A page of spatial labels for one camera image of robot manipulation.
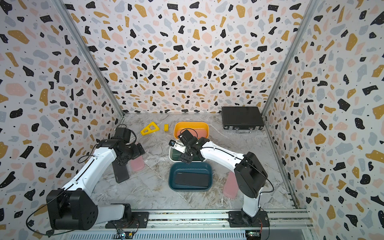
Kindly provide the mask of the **pink pencil case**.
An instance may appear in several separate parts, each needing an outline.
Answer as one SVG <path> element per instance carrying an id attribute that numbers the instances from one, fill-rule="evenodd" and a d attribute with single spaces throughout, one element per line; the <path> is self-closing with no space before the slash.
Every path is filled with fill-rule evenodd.
<path id="1" fill-rule="evenodd" d="M 230 199 L 234 199 L 237 197 L 238 191 L 239 187 L 237 184 L 236 176 L 234 172 L 229 172 L 225 186 L 223 188 L 223 194 Z"/>
<path id="2" fill-rule="evenodd" d="M 145 162 L 142 156 L 130 161 L 131 169 L 134 172 L 141 171 L 145 168 Z"/>
<path id="3" fill-rule="evenodd" d="M 180 133 L 184 132 L 184 131 L 189 131 L 193 136 L 197 137 L 198 139 L 203 137 L 203 138 L 208 138 L 209 136 L 209 133 L 207 130 L 205 129 L 181 129 L 181 130 L 177 130 L 177 132 L 175 133 L 175 138 L 177 139 L 178 136 L 180 135 Z"/>

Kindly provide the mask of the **dark grey pencil case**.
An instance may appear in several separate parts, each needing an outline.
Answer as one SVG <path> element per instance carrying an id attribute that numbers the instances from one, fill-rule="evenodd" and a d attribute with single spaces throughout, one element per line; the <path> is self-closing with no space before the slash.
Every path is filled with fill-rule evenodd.
<path id="1" fill-rule="evenodd" d="M 118 162 L 112 162 L 115 180 L 118 184 L 128 180 L 130 178 L 127 165 L 120 165 Z"/>
<path id="2" fill-rule="evenodd" d="M 210 177 L 208 174 L 179 172 L 175 176 L 175 184 L 207 188 L 210 185 Z"/>

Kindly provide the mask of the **green pencil case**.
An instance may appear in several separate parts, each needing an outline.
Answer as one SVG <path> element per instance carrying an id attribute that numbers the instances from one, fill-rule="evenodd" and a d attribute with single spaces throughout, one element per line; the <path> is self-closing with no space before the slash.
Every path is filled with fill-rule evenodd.
<path id="1" fill-rule="evenodd" d="M 197 153 L 190 152 L 187 149 L 185 149 L 184 153 L 174 149 L 172 156 L 174 161 L 179 161 L 183 163 L 204 162 L 206 160 L 205 158 L 199 156 Z"/>

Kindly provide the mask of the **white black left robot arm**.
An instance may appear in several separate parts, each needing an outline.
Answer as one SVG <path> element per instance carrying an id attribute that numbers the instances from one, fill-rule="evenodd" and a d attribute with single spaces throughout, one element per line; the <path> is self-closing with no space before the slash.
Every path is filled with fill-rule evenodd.
<path id="1" fill-rule="evenodd" d="M 129 204 L 97 206 L 91 199 L 93 190 L 109 165 L 114 168 L 116 182 L 129 179 L 127 163 L 145 154 L 141 144 L 126 145 L 124 140 L 102 140 L 89 161 L 61 189 L 47 196 L 50 225 L 54 230 L 91 229 L 96 224 L 134 222 Z"/>

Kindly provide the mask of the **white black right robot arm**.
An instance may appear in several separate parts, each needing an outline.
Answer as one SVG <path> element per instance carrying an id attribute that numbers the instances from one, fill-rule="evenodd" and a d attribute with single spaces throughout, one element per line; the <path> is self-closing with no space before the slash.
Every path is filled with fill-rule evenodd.
<path id="1" fill-rule="evenodd" d="M 178 138 L 180 143 L 171 140 L 169 146 L 181 153 L 181 162 L 190 164 L 194 158 L 199 158 L 200 161 L 211 160 L 235 174 L 238 188 L 244 195 L 244 202 L 240 211 L 241 219 L 230 220 L 230 223 L 247 227 L 260 224 L 260 198 L 265 193 L 263 188 L 269 179 L 257 156 L 252 152 L 232 152 L 207 138 L 198 139 L 189 130 L 182 131 Z"/>

